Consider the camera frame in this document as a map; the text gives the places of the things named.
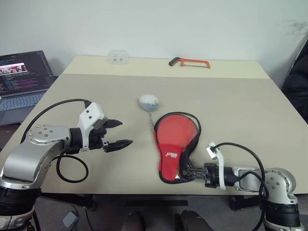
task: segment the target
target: white wall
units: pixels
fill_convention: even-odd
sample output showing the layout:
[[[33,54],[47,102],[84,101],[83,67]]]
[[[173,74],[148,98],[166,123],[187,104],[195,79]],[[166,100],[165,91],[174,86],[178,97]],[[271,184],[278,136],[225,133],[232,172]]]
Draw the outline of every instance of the white wall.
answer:
[[[258,60],[281,86],[308,31],[307,0],[0,0],[0,55]]]

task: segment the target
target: gray carpet floor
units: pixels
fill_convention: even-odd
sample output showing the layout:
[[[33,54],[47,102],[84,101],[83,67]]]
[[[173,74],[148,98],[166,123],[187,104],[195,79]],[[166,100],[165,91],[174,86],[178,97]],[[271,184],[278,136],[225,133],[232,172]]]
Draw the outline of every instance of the gray carpet floor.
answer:
[[[121,231],[123,220],[132,211],[139,211],[145,220],[147,231],[174,231],[174,214],[183,210],[199,213],[215,231],[249,231],[257,223],[258,207],[234,212],[229,199],[224,196],[95,196],[98,207],[89,211],[89,220],[96,231]],[[308,196],[298,197],[301,223],[308,227]],[[133,200],[187,200],[188,206],[126,206]],[[79,221],[77,231],[90,231],[85,209],[77,207]],[[43,231],[68,231],[62,220],[68,212],[75,212],[71,205],[38,198],[38,219]]]

